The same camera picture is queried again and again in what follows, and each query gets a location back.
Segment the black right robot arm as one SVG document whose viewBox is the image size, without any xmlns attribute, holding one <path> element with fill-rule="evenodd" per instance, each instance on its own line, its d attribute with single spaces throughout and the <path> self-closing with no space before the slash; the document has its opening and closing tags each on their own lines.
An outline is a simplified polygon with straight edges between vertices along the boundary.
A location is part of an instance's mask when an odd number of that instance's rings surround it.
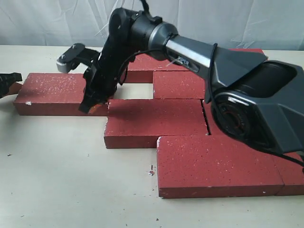
<svg viewBox="0 0 304 228">
<path fill-rule="evenodd" d="M 107 102 L 140 54 L 168 60 L 205 82 L 205 102 L 218 128 L 264 153 L 289 159 L 304 153 L 304 70 L 257 52 L 234 51 L 181 36 L 176 27 L 143 10 L 115 9 L 102 51 L 84 73 L 87 113 Z"/>
</svg>

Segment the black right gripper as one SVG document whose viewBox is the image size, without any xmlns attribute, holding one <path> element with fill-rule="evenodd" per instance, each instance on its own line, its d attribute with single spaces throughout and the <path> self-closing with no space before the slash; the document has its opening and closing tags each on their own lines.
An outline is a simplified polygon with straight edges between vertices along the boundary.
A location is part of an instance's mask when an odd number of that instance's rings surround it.
<svg viewBox="0 0 304 228">
<path fill-rule="evenodd" d="M 87 114 L 104 110 L 104 104 L 117 90 L 118 68 L 116 65 L 93 58 L 83 73 L 85 80 L 83 99 L 79 111 Z"/>
</svg>

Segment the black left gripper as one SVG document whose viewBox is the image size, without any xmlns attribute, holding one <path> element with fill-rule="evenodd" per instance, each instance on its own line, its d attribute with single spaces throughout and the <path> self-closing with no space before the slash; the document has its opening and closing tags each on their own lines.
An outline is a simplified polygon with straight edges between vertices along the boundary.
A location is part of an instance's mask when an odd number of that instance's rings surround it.
<svg viewBox="0 0 304 228">
<path fill-rule="evenodd" d="M 10 73 L 10 74 L 1 74 L 0 75 L 0 96 L 5 97 L 8 95 L 18 94 L 22 88 L 22 84 L 19 82 L 22 81 L 21 73 Z"/>
</svg>

